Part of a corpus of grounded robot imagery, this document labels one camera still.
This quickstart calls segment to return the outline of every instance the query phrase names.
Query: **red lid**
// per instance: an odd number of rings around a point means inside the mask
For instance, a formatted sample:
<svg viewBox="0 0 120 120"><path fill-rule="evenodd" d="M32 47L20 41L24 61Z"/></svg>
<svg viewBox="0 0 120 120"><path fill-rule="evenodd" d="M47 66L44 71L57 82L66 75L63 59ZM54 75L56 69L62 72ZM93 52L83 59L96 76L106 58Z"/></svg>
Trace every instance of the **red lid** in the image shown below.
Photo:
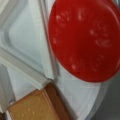
<svg viewBox="0 0 120 120"><path fill-rule="evenodd" d="M49 37L57 59L82 80L108 80L120 65L119 21L110 0L56 0Z"/></svg>

